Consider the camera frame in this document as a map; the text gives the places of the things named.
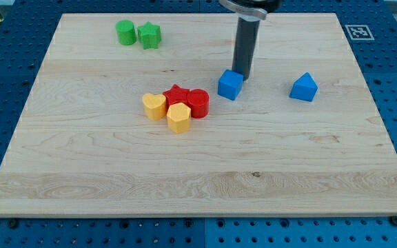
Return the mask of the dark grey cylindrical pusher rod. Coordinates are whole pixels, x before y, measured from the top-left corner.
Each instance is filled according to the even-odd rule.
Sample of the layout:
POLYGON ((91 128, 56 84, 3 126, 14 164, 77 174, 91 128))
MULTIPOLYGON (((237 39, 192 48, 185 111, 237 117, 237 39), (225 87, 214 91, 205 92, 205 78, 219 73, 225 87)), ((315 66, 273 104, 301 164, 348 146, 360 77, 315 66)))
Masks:
POLYGON ((259 25, 259 20, 247 21, 241 17, 238 18, 232 70, 241 74, 244 81, 250 77, 259 25))

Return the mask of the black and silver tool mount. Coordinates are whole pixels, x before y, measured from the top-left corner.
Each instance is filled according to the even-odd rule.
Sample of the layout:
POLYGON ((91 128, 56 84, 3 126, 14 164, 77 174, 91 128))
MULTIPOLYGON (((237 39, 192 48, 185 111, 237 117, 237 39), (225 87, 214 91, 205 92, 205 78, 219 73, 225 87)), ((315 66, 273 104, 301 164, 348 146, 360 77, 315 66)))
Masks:
POLYGON ((282 0, 218 0, 224 8, 248 20, 266 20, 267 15, 282 5, 282 0))

